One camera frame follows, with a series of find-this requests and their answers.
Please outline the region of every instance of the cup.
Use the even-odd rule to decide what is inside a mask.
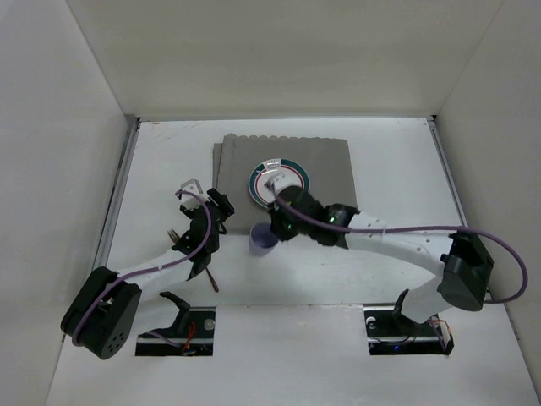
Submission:
[[[255,256],[265,256],[278,245],[278,237],[271,231],[271,225],[266,222],[255,224],[250,230],[248,247]]]

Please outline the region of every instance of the fork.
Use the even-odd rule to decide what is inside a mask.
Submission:
[[[169,236],[169,238],[171,239],[171,241],[174,244],[177,244],[178,241],[180,241],[180,235],[178,235],[177,232],[175,230],[173,230],[173,229],[170,229],[169,231],[167,231],[167,235]],[[210,274],[209,267],[206,266],[205,270],[206,270],[206,274],[209,276],[210,283],[212,284],[212,288],[214,289],[214,291],[215,292],[220,292],[220,288],[218,288],[218,284],[216,283],[216,281],[214,280],[214,278]]]

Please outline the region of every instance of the gray placemat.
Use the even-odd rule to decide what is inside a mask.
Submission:
[[[310,178],[310,193],[324,206],[357,206],[345,140],[228,134],[221,148],[214,145],[213,157],[213,182],[216,179],[216,188],[235,207],[235,214],[227,220],[231,233],[248,234],[255,223],[270,220],[265,209],[250,197],[248,178],[255,167],[272,158],[286,158],[301,165]]]

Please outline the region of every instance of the white tabletop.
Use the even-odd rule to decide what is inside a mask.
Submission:
[[[143,123],[108,267],[154,258],[169,228],[185,230],[173,193],[191,178],[211,186],[212,145],[228,133],[345,139],[362,209],[396,225],[459,223],[424,119]],[[130,339],[100,361],[67,340],[48,404],[538,404],[500,305],[442,314],[449,358],[369,355],[358,304],[393,302],[430,277],[414,266],[302,237],[256,260],[245,237],[225,236],[210,269],[220,293],[205,274],[174,293],[218,305],[213,357],[135,358]]]

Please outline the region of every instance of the beige wall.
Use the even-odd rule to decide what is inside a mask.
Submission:
[[[64,0],[0,3],[2,405],[46,401],[125,127]]]
[[[468,221],[505,237],[529,265],[529,289],[509,310],[539,392],[540,0],[505,0],[437,124]],[[493,255],[492,287],[500,296],[511,294],[520,272],[502,250]]]
[[[123,110],[436,114],[502,0],[68,0]]]

